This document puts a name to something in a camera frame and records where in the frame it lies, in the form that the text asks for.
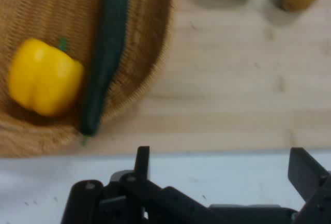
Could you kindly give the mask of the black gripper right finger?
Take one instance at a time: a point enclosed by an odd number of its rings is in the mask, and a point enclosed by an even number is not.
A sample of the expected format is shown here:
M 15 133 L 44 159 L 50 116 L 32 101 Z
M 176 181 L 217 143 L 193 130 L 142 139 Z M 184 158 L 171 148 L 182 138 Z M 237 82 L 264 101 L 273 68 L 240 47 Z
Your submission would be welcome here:
M 305 149 L 290 150 L 288 179 L 305 201 L 294 223 L 330 223 L 330 172 Z

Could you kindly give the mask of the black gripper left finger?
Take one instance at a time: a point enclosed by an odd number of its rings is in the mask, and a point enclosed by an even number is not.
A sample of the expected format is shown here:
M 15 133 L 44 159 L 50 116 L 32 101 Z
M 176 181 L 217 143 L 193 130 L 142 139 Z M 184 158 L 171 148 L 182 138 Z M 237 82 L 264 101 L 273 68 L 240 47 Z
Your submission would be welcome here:
M 147 178 L 149 147 L 140 146 L 134 170 L 104 186 L 97 180 L 75 183 L 62 223 L 208 223 L 209 210 L 178 190 Z

